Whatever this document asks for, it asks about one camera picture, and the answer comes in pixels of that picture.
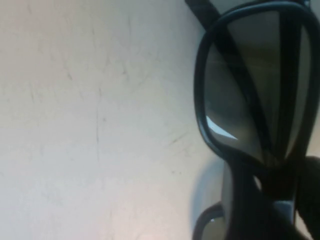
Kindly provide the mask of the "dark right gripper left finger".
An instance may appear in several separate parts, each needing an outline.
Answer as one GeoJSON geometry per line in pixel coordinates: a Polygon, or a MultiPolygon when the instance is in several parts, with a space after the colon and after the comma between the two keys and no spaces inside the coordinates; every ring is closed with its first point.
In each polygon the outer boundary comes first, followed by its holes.
{"type": "Polygon", "coordinates": [[[240,163],[225,163],[222,185],[227,240],[304,240],[294,225],[292,204],[273,201],[240,163]]]}

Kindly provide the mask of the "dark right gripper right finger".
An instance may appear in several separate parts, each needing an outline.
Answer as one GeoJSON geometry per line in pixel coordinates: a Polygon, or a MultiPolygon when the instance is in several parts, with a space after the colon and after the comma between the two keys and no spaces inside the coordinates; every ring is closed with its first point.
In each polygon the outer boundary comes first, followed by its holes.
{"type": "Polygon", "coordinates": [[[311,235],[320,234],[320,159],[306,157],[298,185],[297,210],[311,235]]]}

